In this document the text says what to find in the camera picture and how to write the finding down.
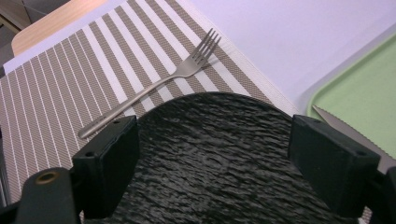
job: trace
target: striped placemat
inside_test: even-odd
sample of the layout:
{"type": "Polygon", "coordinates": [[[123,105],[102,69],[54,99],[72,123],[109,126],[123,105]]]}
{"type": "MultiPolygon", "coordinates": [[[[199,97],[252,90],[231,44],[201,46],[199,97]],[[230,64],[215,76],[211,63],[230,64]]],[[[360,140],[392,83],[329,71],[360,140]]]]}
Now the striped placemat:
{"type": "MultiPolygon", "coordinates": [[[[49,167],[71,168],[71,157],[90,140],[79,139],[78,130],[173,73],[211,27],[185,1],[127,1],[2,78],[0,122],[12,202],[28,176],[49,167]]],[[[122,116],[140,117],[163,102],[203,91],[236,92],[296,113],[226,36],[209,62],[122,116]]]]}

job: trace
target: fork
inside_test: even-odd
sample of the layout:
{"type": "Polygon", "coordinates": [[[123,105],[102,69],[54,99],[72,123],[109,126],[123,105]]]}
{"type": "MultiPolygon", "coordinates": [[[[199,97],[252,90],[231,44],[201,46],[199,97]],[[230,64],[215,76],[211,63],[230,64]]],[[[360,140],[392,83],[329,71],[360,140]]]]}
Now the fork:
{"type": "Polygon", "coordinates": [[[95,133],[111,120],[113,120],[118,114],[122,113],[124,110],[128,109],[131,105],[133,105],[136,101],[140,98],[151,92],[152,90],[159,87],[164,82],[174,79],[176,77],[190,77],[198,72],[209,59],[210,55],[215,50],[216,46],[221,40],[221,37],[218,38],[218,34],[215,36],[215,32],[213,29],[206,34],[204,39],[201,43],[195,48],[192,54],[187,57],[186,60],[181,62],[181,64],[176,68],[176,71],[163,79],[160,79],[157,82],[154,82],[146,89],[137,93],[133,98],[127,99],[126,101],[122,102],[118,106],[114,107],[113,109],[107,111],[102,116],[98,117],[97,119],[93,120],[85,127],[78,131],[78,137],[81,139],[87,138],[91,134],[95,133]]]}

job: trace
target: light green surface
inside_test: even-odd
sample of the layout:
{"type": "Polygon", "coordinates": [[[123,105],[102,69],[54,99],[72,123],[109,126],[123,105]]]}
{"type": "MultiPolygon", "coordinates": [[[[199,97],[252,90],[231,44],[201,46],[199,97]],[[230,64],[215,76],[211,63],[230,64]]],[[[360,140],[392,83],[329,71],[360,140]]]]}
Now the light green surface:
{"type": "Polygon", "coordinates": [[[334,114],[396,158],[396,35],[313,96],[307,115],[318,118],[312,105],[334,114]]]}

